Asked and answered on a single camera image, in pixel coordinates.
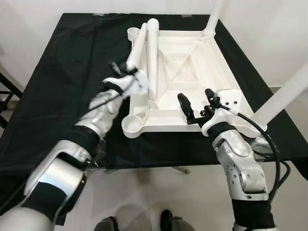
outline white vertical pole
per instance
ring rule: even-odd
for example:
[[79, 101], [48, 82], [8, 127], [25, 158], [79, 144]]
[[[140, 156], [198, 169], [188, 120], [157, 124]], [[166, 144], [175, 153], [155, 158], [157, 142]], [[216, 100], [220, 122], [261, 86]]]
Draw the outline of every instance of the white vertical pole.
[[148, 62], [148, 78], [150, 82], [149, 100], [157, 98], [157, 48], [158, 48], [158, 30], [159, 22], [155, 18], [151, 18], [148, 23], [148, 44], [149, 44], [149, 62]]
[[143, 23], [141, 26], [141, 29], [138, 34], [138, 38], [136, 40], [136, 43], [134, 44], [133, 48], [131, 49], [131, 52], [126, 60], [126, 66], [128, 70], [131, 70], [138, 66], [141, 53], [144, 47], [145, 43], [145, 36], [146, 36], [146, 23]]
[[260, 126], [265, 127], [306, 88], [308, 88], [308, 61], [284, 86], [263, 104], [254, 115], [251, 116], [251, 119]]
[[214, 9], [210, 15], [210, 18], [207, 22], [206, 28], [203, 30], [204, 35], [210, 35], [214, 36], [215, 35], [215, 27], [219, 19], [219, 15], [221, 13], [221, 10], [225, 4], [226, 0], [216, 0]]

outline person's foot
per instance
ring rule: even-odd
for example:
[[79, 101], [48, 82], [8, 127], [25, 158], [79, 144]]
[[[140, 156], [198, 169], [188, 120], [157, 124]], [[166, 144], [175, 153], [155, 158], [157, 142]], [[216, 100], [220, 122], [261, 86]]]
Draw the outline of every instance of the person's foot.
[[115, 217], [108, 217], [101, 220], [94, 229], [94, 231], [112, 230], [119, 231], [117, 220]]
[[160, 216], [160, 231], [168, 231], [168, 221], [173, 217], [170, 210], [164, 210]]

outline black shoe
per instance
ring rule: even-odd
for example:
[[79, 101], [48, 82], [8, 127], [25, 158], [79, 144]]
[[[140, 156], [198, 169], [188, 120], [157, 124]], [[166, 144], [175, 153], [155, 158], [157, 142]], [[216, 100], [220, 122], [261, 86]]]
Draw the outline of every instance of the black shoe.
[[173, 218], [172, 212], [170, 210], [164, 210], [160, 216], [160, 231], [171, 230], [168, 225], [168, 221]]
[[117, 225], [117, 220], [116, 220], [116, 218], [115, 218], [115, 217], [109, 217], [109, 219], [112, 220], [112, 222], [113, 222], [113, 224], [114, 224], [114, 229], [115, 229], [115, 231], [119, 231], [119, 227], [118, 227], [118, 225]]

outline metal table leg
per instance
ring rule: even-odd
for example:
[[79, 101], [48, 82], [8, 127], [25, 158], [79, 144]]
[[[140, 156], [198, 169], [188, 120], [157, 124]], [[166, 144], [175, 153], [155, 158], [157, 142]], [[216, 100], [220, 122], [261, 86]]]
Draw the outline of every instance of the metal table leg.
[[8, 121], [5, 120], [5, 118], [3, 118], [2, 116], [0, 116], [0, 127], [2, 127], [3, 129], [6, 128], [8, 124]]
[[106, 170], [104, 171], [104, 173], [108, 175], [108, 174], [113, 173], [113, 172], [115, 172], [115, 171], [118, 171], [118, 169], [106, 169]]
[[172, 168], [174, 168], [174, 169], [176, 169], [178, 171], [184, 172], [186, 174], [190, 174], [189, 169], [186, 169], [186, 168], [183, 168], [183, 167], [172, 167]]

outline black cloth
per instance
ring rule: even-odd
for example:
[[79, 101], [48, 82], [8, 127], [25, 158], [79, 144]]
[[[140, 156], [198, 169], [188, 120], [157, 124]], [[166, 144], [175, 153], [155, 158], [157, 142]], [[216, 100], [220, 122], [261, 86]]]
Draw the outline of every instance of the black cloth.
[[232, 199], [235, 223], [242, 227], [255, 226], [255, 229], [275, 227], [271, 205], [267, 201], [241, 201]]
[[[86, 112], [101, 81], [113, 74], [108, 63], [127, 59], [127, 29], [141, 27], [152, 17], [161, 30], [202, 30], [208, 21], [208, 15], [62, 15], [0, 140], [0, 179], [15, 179], [10, 190], [0, 192], [0, 203]], [[220, 21], [215, 40], [255, 111], [272, 95], [270, 89]], [[149, 132], [126, 138], [121, 120], [128, 108], [126, 99], [107, 134], [107, 168], [218, 164], [210, 139], [200, 132]], [[308, 144], [285, 111], [269, 123], [268, 132], [282, 159], [307, 161]]]
[[39, 182], [22, 207], [38, 211], [47, 216], [50, 222], [53, 222], [65, 199], [66, 194], [61, 189], [48, 183]]

